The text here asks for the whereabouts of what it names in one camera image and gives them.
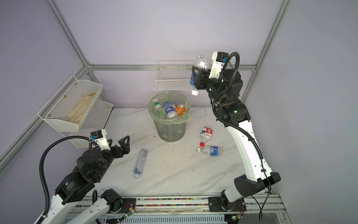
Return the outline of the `crushed clear bottle white cap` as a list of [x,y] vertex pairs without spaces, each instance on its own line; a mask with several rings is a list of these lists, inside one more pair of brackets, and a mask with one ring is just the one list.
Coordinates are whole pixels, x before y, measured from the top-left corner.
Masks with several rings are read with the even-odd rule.
[[143,173],[145,162],[148,156],[148,150],[147,149],[141,149],[134,170],[133,170],[133,177],[138,179]]

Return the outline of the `orange label bottle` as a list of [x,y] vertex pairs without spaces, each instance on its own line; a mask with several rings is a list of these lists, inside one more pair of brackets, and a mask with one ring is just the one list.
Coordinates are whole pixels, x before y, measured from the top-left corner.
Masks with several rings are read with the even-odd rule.
[[180,117],[185,111],[186,111],[186,107],[185,107],[183,104],[179,104],[179,105],[175,108],[175,112],[178,114],[179,117]]

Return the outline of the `small blue label bottle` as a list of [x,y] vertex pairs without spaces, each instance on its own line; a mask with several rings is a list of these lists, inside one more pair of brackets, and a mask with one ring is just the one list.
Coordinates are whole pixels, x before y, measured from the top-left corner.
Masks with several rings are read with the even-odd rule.
[[165,102],[164,109],[168,119],[175,119],[179,117],[178,113],[175,111],[175,105]]

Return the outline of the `green label clear bottle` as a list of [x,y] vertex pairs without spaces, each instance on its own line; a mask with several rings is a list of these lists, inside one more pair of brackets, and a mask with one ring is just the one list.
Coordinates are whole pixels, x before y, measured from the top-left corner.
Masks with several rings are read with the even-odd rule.
[[153,113],[156,115],[157,118],[165,119],[167,117],[167,114],[160,101],[158,99],[153,99],[153,103],[154,103]]

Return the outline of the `red label crushed bottle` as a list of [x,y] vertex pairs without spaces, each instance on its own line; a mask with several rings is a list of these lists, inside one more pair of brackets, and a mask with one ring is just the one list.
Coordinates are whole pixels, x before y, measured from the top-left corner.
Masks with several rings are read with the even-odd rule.
[[200,133],[200,147],[204,147],[205,144],[212,138],[213,131],[211,128],[204,127]]

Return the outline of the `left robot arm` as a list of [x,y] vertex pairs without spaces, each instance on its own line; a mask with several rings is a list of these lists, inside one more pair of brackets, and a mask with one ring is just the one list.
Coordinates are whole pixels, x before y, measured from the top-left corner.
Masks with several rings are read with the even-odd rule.
[[68,136],[52,143],[43,152],[39,163],[39,175],[45,196],[45,209],[37,219],[37,224],[43,224],[49,217],[51,207],[50,194],[44,174],[44,161],[48,152],[56,145],[66,140],[80,139],[89,143],[89,148],[77,159],[77,165],[72,173],[67,175],[56,188],[55,196],[61,198],[60,204],[79,202],[84,196],[95,187],[95,183],[101,181],[114,159],[122,158],[130,152],[130,137],[126,136],[119,140],[120,146],[110,146],[109,150],[101,150],[100,146],[91,137]]

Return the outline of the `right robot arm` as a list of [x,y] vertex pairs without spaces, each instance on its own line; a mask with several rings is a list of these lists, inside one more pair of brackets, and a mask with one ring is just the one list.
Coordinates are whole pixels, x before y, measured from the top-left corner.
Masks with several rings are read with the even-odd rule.
[[254,195],[281,181],[280,174],[267,164],[255,139],[251,116],[239,100],[243,81],[237,72],[233,83],[232,69],[221,72],[218,78],[210,78],[210,71],[192,67],[191,84],[198,90],[206,90],[216,119],[233,137],[242,158],[245,173],[235,178],[233,186],[222,192],[224,203],[233,203]]

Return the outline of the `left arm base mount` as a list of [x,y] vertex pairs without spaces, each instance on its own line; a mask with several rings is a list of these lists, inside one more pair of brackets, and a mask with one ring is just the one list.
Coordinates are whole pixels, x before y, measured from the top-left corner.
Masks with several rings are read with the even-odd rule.
[[135,198],[121,198],[110,204],[109,212],[121,214],[127,213],[130,211],[130,208],[135,208],[136,201]]

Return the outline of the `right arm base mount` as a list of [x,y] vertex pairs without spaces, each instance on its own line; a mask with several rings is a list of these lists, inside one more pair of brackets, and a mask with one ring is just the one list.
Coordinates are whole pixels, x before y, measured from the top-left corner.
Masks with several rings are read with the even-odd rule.
[[208,198],[210,212],[245,212],[246,204],[244,198],[229,202],[224,197]]

